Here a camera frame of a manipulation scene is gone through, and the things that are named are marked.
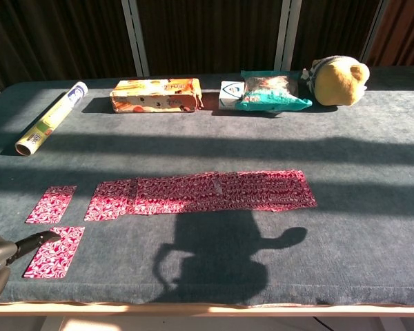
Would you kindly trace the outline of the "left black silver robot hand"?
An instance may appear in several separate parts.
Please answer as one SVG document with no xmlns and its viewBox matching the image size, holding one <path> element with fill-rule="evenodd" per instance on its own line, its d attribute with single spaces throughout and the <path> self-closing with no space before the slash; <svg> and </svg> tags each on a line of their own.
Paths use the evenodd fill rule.
<svg viewBox="0 0 414 331">
<path fill-rule="evenodd" d="M 43 244 L 59 241 L 60 238 L 61 236 L 53 231 L 38 232 L 17 242 L 7 241 L 0 236 L 0 295 L 10 277 L 10 264 Z"/>
</svg>

